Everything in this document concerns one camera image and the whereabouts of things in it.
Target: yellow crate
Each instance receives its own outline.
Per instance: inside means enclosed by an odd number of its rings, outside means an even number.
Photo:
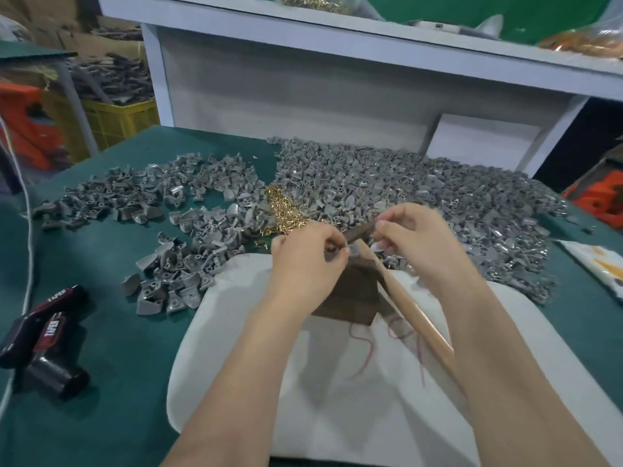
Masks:
[[[69,100],[51,91],[43,90],[43,109],[63,133],[65,147],[75,164],[90,157],[80,125]],[[116,106],[97,101],[82,100],[93,137],[99,150],[105,150],[122,140],[136,136],[144,129],[160,124],[156,100],[129,106]]]

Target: wooden stick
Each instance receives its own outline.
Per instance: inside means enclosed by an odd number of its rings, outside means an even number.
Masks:
[[[376,268],[385,280],[385,286],[387,287],[389,297],[392,298],[392,301],[400,310],[404,319],[409,322],[417,334],[424,338],[437,360],[441,363],[446,372],[448,372],[448,375],[452,377],[458,386],[461,386],[458,378],[457,361],[454,358],[452,346],[449,345],[448,341],[446,341],[438,329],[435,328],[431,320],[426,316],[415,300],[413,300],[409,292],[407,292],[394,278],[391,272],[385,268],[374,251],[361,239],[357,240],[356,244],[359,246],[362,257],[374,260]]]

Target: forearm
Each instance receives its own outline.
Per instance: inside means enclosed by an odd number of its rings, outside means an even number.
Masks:
[[[486,282],[441,298],[484,466],[605,466]]]
[[[282,377],[303,319],[275,301],[253,310],[163,466],[268,463]]]

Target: white cable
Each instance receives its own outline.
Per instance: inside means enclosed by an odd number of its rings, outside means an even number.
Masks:
[[[18,158],[15,155],[15,150],[13,149],[13,141],[11,140],[11,134],[9,132],[9,128],[6,127],[6,123],[4,123],[4,118],[0,115],[0,126],[4,131],[4,137],[6,138],[6,143],[8,145],[9,154],[11,155],[11,159],[13,160],[13,164],[15,165],[15,170],[18,173],[19,183],[22,186],[22,190],[24,191],[24,200],[26,201],[26,216],[28,220],[28,280],[26,283],[26,294],[24,295],[24,304],[22,305],[22,315],[26,314],[31,305],[31,293],[32,293],[32,285],[34,279],[34,249],[32,247],[32,213],[31,213],[31,200],[28,195],[28,190],[26,188],[26,183],[24,181],[24,176],[22,175],[22,169],[19,166]],[[9,380],[7,381],[6,388],[4,389],[4,395],[2,397],[2,401],[0,401],[0,424],[2,424],[2,420],[4,418],[4,414],[6,413],[7,408],[9,407],[9,401],[11,401],[11,395],[13,392],[13,381],[15,380],[15,370],[11,371],[11,375],[9,376]]]

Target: green wall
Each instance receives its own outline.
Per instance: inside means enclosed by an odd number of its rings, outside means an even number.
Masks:
[[[387,21],[415,19],[476,27],[504,15],[502,38],[535,44],[557,32],[595,22],[610,0],[368,0]]]

